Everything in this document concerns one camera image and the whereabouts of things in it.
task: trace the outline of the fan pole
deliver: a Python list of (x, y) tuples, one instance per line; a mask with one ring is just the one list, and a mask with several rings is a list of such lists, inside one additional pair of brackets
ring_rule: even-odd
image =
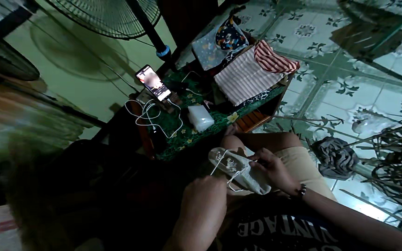
[(137, 20), (144, 28), (145, 33), (150, 38), (150, 41), (153, 43), (154, 47), (156, 48), (156, 55), (163, 60), (164, 62), (168, 63), (169, 65), (174, 67), (174, 64), (171, 62), (171, 50), (168, 45), (165, 45), (162, 42), (161, 37), (159, 37), (158, 33), (154, 29), (153, 25), (147, 18), (147, 15), (142, 10), (141, 6), (137, 2), (137, 0), (125, 0), (128, 5), (131, 7), (131, 11), (137, 17)]

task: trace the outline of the hand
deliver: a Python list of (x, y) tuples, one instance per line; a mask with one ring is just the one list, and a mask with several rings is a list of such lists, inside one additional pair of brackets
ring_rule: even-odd
[(262, 148), (249, 159), (258, 161), (250, 162), (249, 165), (265, 173), (271, 186), (275, 186), (288, 195), (298, 195), (298, 191), (302, 188), (300, 183), (288, 173), (282, 160), (271, 151)]
[(205, 251), (215, 239), (226, 215), (226, 178), (206, 176), (184, 190), (181, 214), (172, 242), (181, 250)]

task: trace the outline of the green tablecloth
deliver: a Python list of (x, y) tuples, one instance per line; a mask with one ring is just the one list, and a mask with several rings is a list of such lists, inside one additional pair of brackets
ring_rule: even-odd
[[(173, 73), (163, 79), (163, 82), (167, 81), (179, 81), (181, 82), (182, 79), (187, 75), (187, 72), (178, 71)], [(191, 80), (190, 76), (187, 77), (184, 82), (188, 83), (189, 89), (193, 90), (194, 92), (199, 93), (197, 89), (198, 83)], [(167, 149), (162, 152), (161, 154), (157, 154), (156, 157), (160, 160), (171, 160), (174, 158), (180, 151), (185, 149), (186, 147), (191, 147), (200, 139), (207, 137), (212, 134), (217, 134), (221, 130), (225, 129), (228, 125), (235, 122), (235, 120), (239, 117), (242, 117), (251, 111), (254, 111), (259, 106), (263, 105), (267, 101), (275, 98), (277, 95), (281, 94), (283, 91), (283, 87), (277, 87), (271, 90), (269, 95), (266, 97), (265, 100), (259, 100), (252, 104), (246, 105), (240, 108), (238, 111), (233, 112), (232, 114), (223, 114), (218, 111), (210, 111), (210, 116), (215, 120), (215, 124), (210, 126), (203, 132), (197, 132), (193, 128), (192, 124), (184, 124), (182, 128), (173, 135), (172, 138), (167, 139), (168, 147)], [(192, 94), (187, 91), (184, 95), (180, 95), (180, 99), (182, 100), (181, 108), (187, 108), (187, 106), (194, 106), (199, 105), (203, 102), (203, 97), (199, 95)], [(153, 119), (153, 123), (160, 125), (166, 134), (170, 136), (178, 127), (181, 125), (180, 120), (178, 119), (179, 111), (176, 110), (172, 113), (162, 112), (159, 117)]]

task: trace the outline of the striped fabric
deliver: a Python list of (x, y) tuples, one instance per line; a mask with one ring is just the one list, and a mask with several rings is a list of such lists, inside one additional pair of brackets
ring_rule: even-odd
[[(278, 73), (265, 71), (255, 60), (256, 48), (257, 46), (254, 46), (235, 58), (228, 66), (226, 66), (226, 68), (214, 77), (218, 87), (234, 106), (238, 106), (245, 100), (271, 88), (287, 73), (291, 73), (298, 69), (298, 67), (294, 69), (287, 67), (285, 71)], [(278, 56), (275, 53), (271, 54), (271, 60), (274, 60), (274, 55)], [(270, 63), (266, 63), (265, 68), (270, 65), (272, 65), (271, 69), (277, 68), (274, 64)]]
[(257, 63), (265, 71), (289, 74), (300, 68), (299, 62), (277, 55), (265, 40), (260, 41), (255, 46), (254, 56)]

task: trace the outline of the green wall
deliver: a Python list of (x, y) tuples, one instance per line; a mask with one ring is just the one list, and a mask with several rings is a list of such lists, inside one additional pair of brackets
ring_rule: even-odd
[[(116, 106), (115, 104), (122, 106), (128, 100), (118, 88), (127, 95), (133, 90), (101, 64), (88, 48), (139, 90), (142, 86), (137, 82), (134, 73), (145, 64), (156, 70), (163, 63), (156, 56), (155, 49), (149, 45), (135, 40), (124, 41), (100, 36), (75, 24), (48, 3), (38, 2), (78, 37), (78, 40), (41, 10), (30, 21), (10, 33), (5, 40), (38, 68), (41, 78), (47, 84), (49, 95), (61, 96), (104, 122), (108, 122), (114, 115), (110, 107)], [(174, 51), (175, 42), (162, 18), (155, 29), (163, 42)], [(147, 36), (140, 37), (139, 40), (151, 44)], [(98, 130), (97, 127), (86, 129), (80, 138), (90, 139)]]

